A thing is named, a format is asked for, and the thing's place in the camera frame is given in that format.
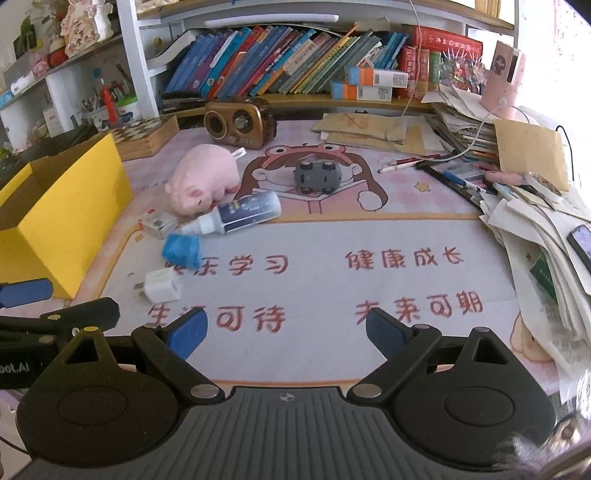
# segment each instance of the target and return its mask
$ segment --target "cartoon eye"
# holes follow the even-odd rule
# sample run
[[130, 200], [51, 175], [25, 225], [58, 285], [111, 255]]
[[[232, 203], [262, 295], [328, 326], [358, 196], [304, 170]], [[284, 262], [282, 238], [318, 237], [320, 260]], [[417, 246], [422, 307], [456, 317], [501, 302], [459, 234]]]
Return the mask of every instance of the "cartoon eye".
[[279, 155], [282, 153], [287, 152], [288, 147], [283, 147], [282, 145], [278, 145], [277, 147], [271, 147], [267, 150], [267, 155]]

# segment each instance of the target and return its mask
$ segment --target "gray toy car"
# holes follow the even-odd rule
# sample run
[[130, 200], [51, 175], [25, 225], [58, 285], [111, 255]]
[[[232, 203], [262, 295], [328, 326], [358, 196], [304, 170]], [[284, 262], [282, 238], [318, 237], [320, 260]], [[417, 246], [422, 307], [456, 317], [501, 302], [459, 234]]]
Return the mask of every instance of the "gray toy car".
[[308, 155], [295, 167], [295, 184], [303, 194], [322, 192], [330, 195], [340, 187], [342, 175], [334, 160], [319, 160], [315, 155]]

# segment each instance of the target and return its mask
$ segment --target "smartphone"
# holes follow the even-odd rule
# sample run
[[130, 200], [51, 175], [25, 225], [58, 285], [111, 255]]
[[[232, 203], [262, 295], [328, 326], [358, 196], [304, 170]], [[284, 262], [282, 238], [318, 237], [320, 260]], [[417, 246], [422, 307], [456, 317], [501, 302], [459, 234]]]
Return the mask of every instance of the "smartphone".
[[569, 233], [567, 240], [591, 273], [591, 231], [587, 228], [587, 225], [575, 228]]

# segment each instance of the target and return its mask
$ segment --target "yellow cardboard box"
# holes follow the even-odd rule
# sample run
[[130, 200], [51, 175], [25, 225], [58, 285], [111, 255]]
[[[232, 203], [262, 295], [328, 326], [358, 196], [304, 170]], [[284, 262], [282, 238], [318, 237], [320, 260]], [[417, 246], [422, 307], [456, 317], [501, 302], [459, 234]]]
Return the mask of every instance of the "yellow cardboard box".
[[0, 191], [0, 283], [47, 277], [73, 298], [132, 197], [111, 134], [31, 162]]

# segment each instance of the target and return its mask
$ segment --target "blue pen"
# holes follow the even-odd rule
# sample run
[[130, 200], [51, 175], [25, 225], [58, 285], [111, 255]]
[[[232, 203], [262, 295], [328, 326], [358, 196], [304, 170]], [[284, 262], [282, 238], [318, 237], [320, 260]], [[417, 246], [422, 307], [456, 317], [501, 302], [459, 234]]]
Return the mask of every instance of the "blue pen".
[[468, 188], [468, 189], [476, 190], [478, 193], [486, 193], [485, 189], [479, 187], [478, 185], [474, 185], [471, 181], [461, 179], [460, 177], [454, 175], [453, 173], [450, 173], [448, 171], [443, 171], [443, 172], [441, 172], [441, 174], [446, 179], [448, 179], [449, 181], [452, 181], [453, 183], [455, 183], [457, 185], [460, 185], [460, 186]]

